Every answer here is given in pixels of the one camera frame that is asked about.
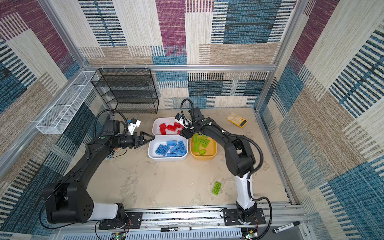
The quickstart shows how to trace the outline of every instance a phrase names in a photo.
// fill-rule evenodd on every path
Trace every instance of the marker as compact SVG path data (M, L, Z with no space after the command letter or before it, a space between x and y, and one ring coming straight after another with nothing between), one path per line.
M192 227L162 227L161 232L191 231Z
M281 227L278 227L278 228L275 228L272 230L273 233L278 233L278 232L282 232L282 231L285 231L287 230L288 228L292 228L294 226L297 226L299 225L300 222L299 221L296 221L296 222L293 222L293 223L290 223L288 225L285 225L285 226L281 226Z

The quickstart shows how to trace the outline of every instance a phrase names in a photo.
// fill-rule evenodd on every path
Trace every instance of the beige table surface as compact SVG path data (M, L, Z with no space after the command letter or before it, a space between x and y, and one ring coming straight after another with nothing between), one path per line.
M141 121L137 132L152 134L153 121L173 117L179 110L159 109L157 114L125 114ZM271 201L288 201L283 184L276 171L268 147L251 108L202 109L222 128L233 134L242 134L261 147L264 154L262 168L253 174L255 197L266 196ZM235 113L248 120L237 127L226 117ZM183 161L156 162L148 156L148 145L128 149L121 157L104 160L88 185L88 193L95 202L119 202L126 209L150 207L181 207L195 205L234 204L237 198L235 177L225 164L224 149L218 145L217 155L211 161L195 160L190 153ZM257 150L253 147L256 164ZM212 194L215 182L222 186L218 196Z

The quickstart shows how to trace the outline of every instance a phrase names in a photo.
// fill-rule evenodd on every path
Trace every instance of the white wire basket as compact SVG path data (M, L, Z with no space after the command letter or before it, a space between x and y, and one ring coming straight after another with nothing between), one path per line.
M36 128L43 134L63 134L84 100L93 88L93 81L99 79L93 71L83 71L71 83L55 104L43 116Z

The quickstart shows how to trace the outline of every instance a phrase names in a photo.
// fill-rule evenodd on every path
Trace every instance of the calculator screen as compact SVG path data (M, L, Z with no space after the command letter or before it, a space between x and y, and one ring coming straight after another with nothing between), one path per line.
M246 120L242 121L242 122L240 123L240 127L242 127L246 122L247 122Z

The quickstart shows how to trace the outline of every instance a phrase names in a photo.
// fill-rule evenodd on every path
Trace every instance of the calculator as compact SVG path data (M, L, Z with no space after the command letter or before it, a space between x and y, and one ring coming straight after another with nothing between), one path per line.
M245 124L248 122L244 118L240 117L239 115L236 115L234 113L231 113L228 117L227 120L230 121L231 123L235 124L238 127L244 127Z

